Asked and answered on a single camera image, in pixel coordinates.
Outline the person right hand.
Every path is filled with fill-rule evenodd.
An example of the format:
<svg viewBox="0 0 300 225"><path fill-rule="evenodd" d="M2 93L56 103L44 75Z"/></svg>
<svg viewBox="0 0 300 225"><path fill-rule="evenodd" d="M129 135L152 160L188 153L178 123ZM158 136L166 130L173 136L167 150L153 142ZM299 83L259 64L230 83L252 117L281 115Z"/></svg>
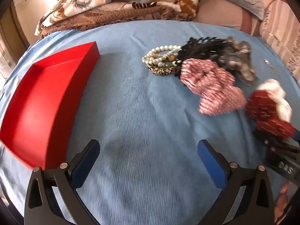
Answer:
<svg viewBox="0 0 300 225"><path fill-rule="evenodd" d="M276 222L284 212L284 209L288 205L288 196L287 196L287 190L289 187L289 183L286 183L283 185L283 187L280 190L280 194L278 197L278 200L276 202L276 206L274 208L274 221Z"/></svg>

